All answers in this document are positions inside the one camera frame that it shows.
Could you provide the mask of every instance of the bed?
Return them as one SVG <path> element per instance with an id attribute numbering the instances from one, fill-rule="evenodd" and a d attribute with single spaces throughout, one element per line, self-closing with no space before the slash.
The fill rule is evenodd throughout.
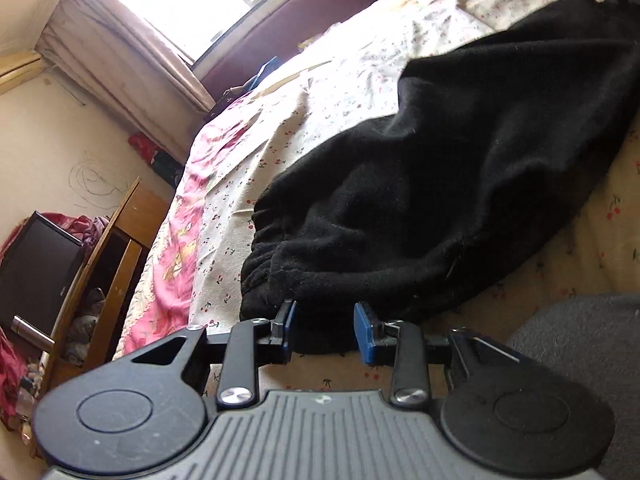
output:
<path id="1" fill-rule="evenodd" d="M 396 82 L 414 57 L 503 30 L 555 0 L 379 0 L 333 27 L 203 127 L 131 301 L 115 357 L 188 322 L 237 322 L 253 204 L 271 179 L 324 140 L 398 110 Z M 506 339 L 564 298 L 640 285 L 638 120 L 604 181 L 572 222 L 513 274 L 424 324 Z M 216 387 L 214 367 L 207 392 Z M 260 388 L 385 388 L 390 371 L 357 354 L 303 356 L 260 369 Z"/>

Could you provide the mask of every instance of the black blanket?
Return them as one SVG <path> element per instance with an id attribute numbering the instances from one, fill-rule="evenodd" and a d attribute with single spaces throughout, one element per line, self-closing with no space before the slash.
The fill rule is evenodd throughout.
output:
<path id="1" fill-rule="evenodd" d="M 514 271 L 618 152 L 639 106 L 639 38 L 636 6 L 561 0 L 409 62 L 396 115 L 327 140 L 257 201 L 241 317 L 294 298 L 298 348 L 341 351 L 356 301 L 422 320 Z"/>

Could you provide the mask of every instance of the beige curtain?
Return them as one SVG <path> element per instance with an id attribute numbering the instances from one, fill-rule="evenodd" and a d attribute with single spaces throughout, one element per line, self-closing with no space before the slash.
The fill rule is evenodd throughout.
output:
<path id="1" fill-rule="evenodd" d="M 184 163 L 214 105 L 145 20 L 118 0 L 60 0 L 36 50 Z"/>

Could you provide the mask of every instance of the black monitor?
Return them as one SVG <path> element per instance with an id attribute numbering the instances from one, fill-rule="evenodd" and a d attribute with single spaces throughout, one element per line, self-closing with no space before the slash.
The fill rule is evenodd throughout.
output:
<path id="1" fill-rule="evenodd" d="M 51 334 L 69 286 L 82 264 L 82 243 L 35 212 L 0 264 L 0 323 L 14 316 Z"/>

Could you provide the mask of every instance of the metal screw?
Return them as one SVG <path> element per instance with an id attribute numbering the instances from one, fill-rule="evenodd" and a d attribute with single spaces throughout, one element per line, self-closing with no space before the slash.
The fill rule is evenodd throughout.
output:
<path id="1" fill-rule="evenodd" d="M 429 395 L 420 388 L 400 388 L 394 393 L 397 402 L 407 406 L 416 406 L 429 398 Z"/>
<path id="2" fill-rule="evenodd" d="M 253 394 L 251 390 L 243 388 L 242 386 L 235 386 L 233 388 L 227 388 L 220 394 L 220 400 L 225 404 L 242 404 L 251 399 Z"/>

